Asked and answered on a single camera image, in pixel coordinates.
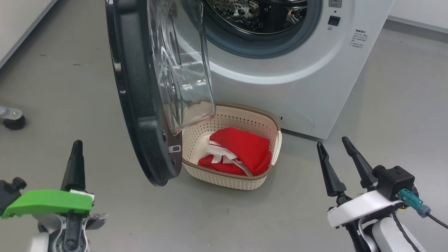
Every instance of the gray floor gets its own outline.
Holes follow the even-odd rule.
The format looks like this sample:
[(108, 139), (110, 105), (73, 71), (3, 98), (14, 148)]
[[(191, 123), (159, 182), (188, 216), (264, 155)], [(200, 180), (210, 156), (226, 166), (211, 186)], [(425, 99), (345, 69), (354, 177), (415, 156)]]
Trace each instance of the gray floor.
[[(363, 190), (344, 135), (372, 165), (415, 175), (425, 204), (448, 222), (447, 42), (447, 35), (386, 24), (324, 141), (349, 195)], [(221, 188), (185, 171), (153, 187), (121, 114), (102, 0), (60, 0), (0, 71), (0, 103), (28, 119), (20, 131), (0, 127), (2, 179), (58, 189), (72, 142), (84, 141), (94, 210), (109, 213), (89, 233), (95, 251), (353, 250), (347, 232), (326, 220), (335, 199), (326, 196), (315, 139), (285, 135), (276, 169), (255, 191)], [(446, 250), (447, 230), (413, 210), (399, 217), (428, 251)], [(37, 231), (31, 217), (2, 220), (0, 229), (2, 250), (14, 252), (25, 251), (24, 239)]]

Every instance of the green bracket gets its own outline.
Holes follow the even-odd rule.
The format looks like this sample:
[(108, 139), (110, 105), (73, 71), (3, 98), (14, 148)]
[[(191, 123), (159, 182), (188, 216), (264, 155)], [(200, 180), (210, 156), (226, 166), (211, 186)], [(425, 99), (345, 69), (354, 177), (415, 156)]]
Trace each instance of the green bracket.
[(59, 190), (27, 191), (4, 211), (2, 219), (14, 215), (42, 213), (81, 213), (92, 210), (92, 198)]

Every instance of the laundry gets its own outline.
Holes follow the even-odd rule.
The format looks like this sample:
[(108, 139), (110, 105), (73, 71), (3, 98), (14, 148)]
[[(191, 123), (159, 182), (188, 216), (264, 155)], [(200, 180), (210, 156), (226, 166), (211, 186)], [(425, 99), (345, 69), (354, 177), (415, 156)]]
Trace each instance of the laundry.
[(232, 127), (211, 134), (201, 151), (199, 166), (248, 177), (263, 174), (272, 158), (268, 139)]

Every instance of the teal connector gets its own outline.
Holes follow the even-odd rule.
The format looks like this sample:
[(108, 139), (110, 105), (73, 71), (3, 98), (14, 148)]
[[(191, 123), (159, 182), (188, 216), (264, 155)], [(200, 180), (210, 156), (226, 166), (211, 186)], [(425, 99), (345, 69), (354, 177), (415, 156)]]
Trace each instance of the teal connector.
[(398, 193), (398, 199), (403, 201), (405, 205), (408, 205), (415, 209), (422, 218), (426, 217), (426, 214), (431, 212), (431, 208), (429, 208), (427, 205), (423, 205), (423, 200), (418, 198), (408, 189), (401, 189)]

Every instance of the open door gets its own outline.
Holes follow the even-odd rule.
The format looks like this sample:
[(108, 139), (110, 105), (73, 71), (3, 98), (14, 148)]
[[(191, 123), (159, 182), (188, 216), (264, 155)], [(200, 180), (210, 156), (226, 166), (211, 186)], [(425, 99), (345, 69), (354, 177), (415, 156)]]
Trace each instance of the open door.
[[(182, 36), (188, 12), (194, 31)], [(115, 80), (146, 177), (164, 186), (182, 166), (182, 129), (215, 114), (200, 0), (107, 0)]]

